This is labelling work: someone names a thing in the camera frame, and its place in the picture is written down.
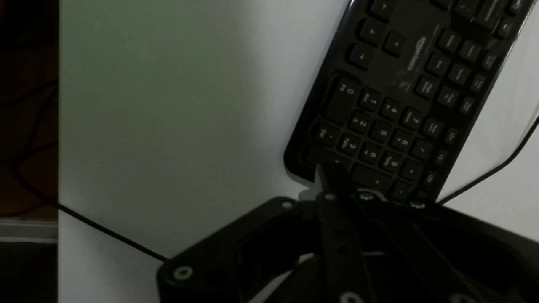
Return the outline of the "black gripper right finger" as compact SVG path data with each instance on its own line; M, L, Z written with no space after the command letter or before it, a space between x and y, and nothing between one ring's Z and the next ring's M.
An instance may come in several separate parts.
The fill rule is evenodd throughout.
M373 192L345 195L360 239L392 259L419 303L539 303L535 240L432 205L405 208Z

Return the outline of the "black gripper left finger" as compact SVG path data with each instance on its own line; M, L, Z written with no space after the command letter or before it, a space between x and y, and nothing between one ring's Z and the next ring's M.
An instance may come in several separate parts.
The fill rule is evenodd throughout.
M358 239L348 212L348 173L314 170L311 200L274 197L156 272L159 303L360 303Z

